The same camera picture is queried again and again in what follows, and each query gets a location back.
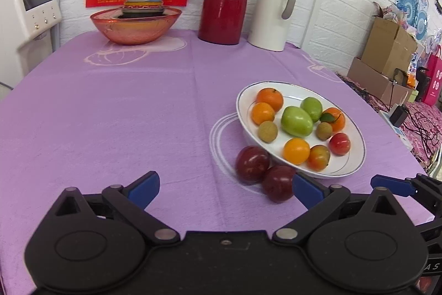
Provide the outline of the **white water dispenser machine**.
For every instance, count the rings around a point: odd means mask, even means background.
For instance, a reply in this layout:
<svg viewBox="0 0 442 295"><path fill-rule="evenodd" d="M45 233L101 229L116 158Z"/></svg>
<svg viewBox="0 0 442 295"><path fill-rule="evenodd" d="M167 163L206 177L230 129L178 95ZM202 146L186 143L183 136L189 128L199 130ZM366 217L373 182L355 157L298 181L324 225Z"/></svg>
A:
<svg viewBox="0 0 442 295"><path fill-rule="evenodd" d="M1 98L60 47L59 0L1 0Z"/></svg>

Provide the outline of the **dark red plum lower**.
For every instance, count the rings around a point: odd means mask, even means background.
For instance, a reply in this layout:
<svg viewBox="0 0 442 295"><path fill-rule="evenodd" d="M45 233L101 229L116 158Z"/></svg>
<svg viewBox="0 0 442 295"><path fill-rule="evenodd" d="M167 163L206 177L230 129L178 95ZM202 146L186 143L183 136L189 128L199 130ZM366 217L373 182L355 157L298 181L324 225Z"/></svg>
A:
<svg viewBox="0 0 442 295"><path fill-rule="evenodd" d="M275 165L268 169L262 189L265 195L273 202L282 203L294 196L292 179L295 169L287 165Z"/></svg>

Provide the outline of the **small longan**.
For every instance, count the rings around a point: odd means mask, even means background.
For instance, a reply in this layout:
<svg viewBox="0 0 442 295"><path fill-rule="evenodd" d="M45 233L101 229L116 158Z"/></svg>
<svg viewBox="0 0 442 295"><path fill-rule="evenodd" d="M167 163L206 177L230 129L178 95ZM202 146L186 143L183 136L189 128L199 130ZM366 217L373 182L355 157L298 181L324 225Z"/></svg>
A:
<svg viewBox="0 0 442 295"><path fill-rule="evenodd" d="M316 137L321 141L328 140L333 134L333 127L328 122L321 122L315 129Z"/></svg>

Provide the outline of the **brown longan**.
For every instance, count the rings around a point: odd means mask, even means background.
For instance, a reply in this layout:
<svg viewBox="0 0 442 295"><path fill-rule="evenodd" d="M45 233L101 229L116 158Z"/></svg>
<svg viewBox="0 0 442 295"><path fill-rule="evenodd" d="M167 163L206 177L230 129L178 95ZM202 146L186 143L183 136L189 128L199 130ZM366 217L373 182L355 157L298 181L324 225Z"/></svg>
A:
<svg viewBox="0 0 442 295"><path fill-rule="evenodd" d="M259 125L258 137L262 142L271 143L278 136L278 127L274 122L265 121Z"/></svg>

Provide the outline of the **yellow orange fruit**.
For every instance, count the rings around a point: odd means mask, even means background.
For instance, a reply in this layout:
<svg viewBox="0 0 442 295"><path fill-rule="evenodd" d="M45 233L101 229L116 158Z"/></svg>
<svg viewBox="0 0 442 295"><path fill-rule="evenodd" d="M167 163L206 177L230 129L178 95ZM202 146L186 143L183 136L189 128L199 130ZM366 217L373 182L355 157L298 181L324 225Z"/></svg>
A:
<svg viewBox="0 0 442 295"><path fill-rule="evenodd" d="M301 138L288 140L282 149L283 159L294 165L304 163L309 158L309 155L309 143Z"/></svg>

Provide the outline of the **white plate blue rim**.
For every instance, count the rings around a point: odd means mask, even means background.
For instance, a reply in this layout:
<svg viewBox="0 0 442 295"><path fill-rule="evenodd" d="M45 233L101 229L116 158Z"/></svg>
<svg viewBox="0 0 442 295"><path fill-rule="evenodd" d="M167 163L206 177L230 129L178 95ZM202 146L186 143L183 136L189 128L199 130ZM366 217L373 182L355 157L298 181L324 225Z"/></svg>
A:
<svg viewBox="0 0 442 295"><path fill-rule="evenodd" d="M259 139L259 126L252 121L252 108L256 103L256 96L263 88L275 88L283 96L283 106L300 106L301 101L307 97L319 99L322 106L327 109L337 107L336 104L329 101L315 91L302 86L286 83L263 81L253 83L243 88L236 99L236 112L238 119L243 127L244 137L250 145L258 145L264 148L272 157L272 160L283 165L293 166L282 157L282 151L285 143L290 140L291 136L282 129L279 129L278 136L271 143L263 142ZM350 142L351 148L346 155L338 156L332 154L330 156L329 165L321 171L311 170L305 163L298 165L298 168L306 174L320 179L342 178L357 172L365 162L366 146L363 134L360 128L354 122L352 117L344 114L345 126L342 130Z"/></svg>

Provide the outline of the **blue white decorative plates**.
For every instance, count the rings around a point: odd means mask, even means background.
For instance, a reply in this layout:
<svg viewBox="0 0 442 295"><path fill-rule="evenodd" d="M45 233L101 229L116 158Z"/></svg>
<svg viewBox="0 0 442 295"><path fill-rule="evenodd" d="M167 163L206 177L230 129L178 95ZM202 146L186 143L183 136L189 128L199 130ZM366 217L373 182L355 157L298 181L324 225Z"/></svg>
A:
<svg viewBox="0 0 442 295"><path fill-rule="evenodd" d="M399 25L423 45L425 52L436 52L441 45L441 30L435 34L428 31L429 0L395 0L393 5L398 12Z"/></svg>

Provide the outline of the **dark red plum upper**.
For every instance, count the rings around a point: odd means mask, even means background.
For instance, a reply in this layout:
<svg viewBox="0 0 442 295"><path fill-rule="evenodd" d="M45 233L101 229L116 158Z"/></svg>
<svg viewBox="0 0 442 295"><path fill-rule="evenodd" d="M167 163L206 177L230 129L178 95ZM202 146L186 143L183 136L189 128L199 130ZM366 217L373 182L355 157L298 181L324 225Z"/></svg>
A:
<svg viewBox="0 0 442 295"><path fill-rule="evenodd" d="M246 146L237 155L235 170L239 180L246 184L264 181L270 167L270 156L259 146Z"/></svg>

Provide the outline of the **black power adapter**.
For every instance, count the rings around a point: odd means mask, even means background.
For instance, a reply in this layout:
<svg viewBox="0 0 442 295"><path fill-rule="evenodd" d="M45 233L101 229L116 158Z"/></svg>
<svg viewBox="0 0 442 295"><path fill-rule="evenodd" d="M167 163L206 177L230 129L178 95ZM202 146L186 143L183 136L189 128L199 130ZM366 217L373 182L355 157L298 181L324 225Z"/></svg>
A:
<svg viewBox="0 0 442 295"><path fill-rule="evenodd" d="M390 115L390 123L394 127L401 127L408 117L408 109L404 105L398 105Z"/></svg>

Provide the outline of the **green jujube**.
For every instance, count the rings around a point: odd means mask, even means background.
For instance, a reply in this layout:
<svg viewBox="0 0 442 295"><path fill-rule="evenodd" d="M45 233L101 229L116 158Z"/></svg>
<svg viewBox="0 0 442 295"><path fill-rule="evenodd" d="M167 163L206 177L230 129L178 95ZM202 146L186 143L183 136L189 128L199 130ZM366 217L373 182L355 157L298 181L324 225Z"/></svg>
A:
<svg viewBox="0 0 442 295"><path fill-rule="evenodd" d="M287 106L282 113L281 127L291 136L307 137L312 133L313 122L304 109Z"/></svg>
<svg viewBox="0 0 442 295"><path fill-rule="evenodd" d="M314 97L305 98L301 104L300 108L303 109L311 118L313 123L316 123L323 112L323 106L319 99Z"/></svg>

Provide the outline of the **red thermos jug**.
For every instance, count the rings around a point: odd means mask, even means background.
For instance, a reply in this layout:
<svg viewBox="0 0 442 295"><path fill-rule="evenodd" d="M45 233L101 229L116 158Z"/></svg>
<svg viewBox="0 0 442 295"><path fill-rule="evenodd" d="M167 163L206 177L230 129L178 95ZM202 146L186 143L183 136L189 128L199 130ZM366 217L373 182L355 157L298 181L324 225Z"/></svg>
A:
<svg viewBox="0 0 442 295"><path fill-rule="evenodd" d="M199 39L221 45L239 43L247 0L204 0Z"/></svg>

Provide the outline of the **pink gift bag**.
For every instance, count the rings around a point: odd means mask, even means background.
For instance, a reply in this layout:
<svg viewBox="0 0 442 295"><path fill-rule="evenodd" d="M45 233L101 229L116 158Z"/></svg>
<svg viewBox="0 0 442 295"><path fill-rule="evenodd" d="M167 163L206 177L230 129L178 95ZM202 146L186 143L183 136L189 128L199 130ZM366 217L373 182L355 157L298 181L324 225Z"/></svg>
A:
<svg viewBox="0 0 442 295"><path fill-rule="evenodd" d="M423 102L429 106L434 106L441 91L442 60L440 45L436 47L436 51L428 58L427 68L426 75L429 78L429 81L425 90Z"/></svg>

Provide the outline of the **cardboard boxes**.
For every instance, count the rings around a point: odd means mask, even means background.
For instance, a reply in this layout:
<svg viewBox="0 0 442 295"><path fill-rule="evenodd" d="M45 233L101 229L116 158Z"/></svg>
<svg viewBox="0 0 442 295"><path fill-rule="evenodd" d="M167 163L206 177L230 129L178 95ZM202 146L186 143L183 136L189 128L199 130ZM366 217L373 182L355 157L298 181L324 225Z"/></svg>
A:
<svg viewBox="0 0 442 295"><path fill-rule="evenodd" d="M348 78L386 105L407 101L407 70L417 49L414 38L400 25L375 17L360 58L354 58Z"/></svg>

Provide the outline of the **purple tablecloth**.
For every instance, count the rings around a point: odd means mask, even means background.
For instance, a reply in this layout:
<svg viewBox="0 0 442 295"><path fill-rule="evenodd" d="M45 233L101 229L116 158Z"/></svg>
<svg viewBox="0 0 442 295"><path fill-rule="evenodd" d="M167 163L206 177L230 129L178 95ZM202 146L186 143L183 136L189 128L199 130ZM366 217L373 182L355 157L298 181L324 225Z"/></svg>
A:
<svg viewBox="0 0 442 295"><path fill-rule="evenodd" d="M335 103L365 139L363 167L340 183L368 193L374 175L408 178L422 167L381 117L333 72L293 45L268 52L220 46L172 30L140 48L98 32L67 42L1 102L1 275L8 294L34 285L25 246L61 191L100 193L150 170L160 194L148 212L179 232L275 231L303 213L269 201L230 169L246 145L235 118L249 84L282 81Z"/></svg>

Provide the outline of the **white thermos jug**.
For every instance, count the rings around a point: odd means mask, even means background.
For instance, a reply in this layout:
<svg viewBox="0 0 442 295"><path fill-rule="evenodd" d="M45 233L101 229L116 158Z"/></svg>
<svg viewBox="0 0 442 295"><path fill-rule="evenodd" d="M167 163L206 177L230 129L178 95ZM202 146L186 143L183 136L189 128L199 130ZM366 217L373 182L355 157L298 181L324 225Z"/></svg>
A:
<svg viewBox="0 0 442 295"><path fill-rule="evenodd" d="M258 0L248 42L264 50L283 51L296 0Z"/></svg>

